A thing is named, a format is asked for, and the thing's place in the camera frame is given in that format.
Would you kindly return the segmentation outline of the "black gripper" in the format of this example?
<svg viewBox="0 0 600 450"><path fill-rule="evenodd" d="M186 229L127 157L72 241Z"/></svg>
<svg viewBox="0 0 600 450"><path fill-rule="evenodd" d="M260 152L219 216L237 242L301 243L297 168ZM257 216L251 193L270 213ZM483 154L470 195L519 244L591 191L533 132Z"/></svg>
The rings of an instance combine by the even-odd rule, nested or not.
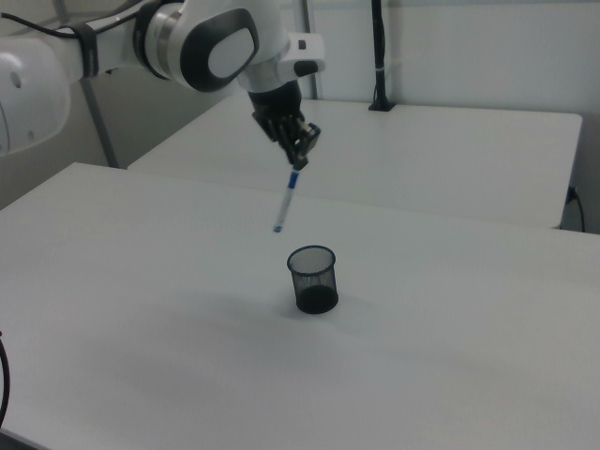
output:
<svg viewBox="0 0 600 450"><path fill-rule="evenodd" d="M295 168L308 165L308 154L321 136L321 129L305 123L300 111L302 100L298 81L286 82L279 88L249 93L252 117L272 143L278 143L289 163Z"/></svg>

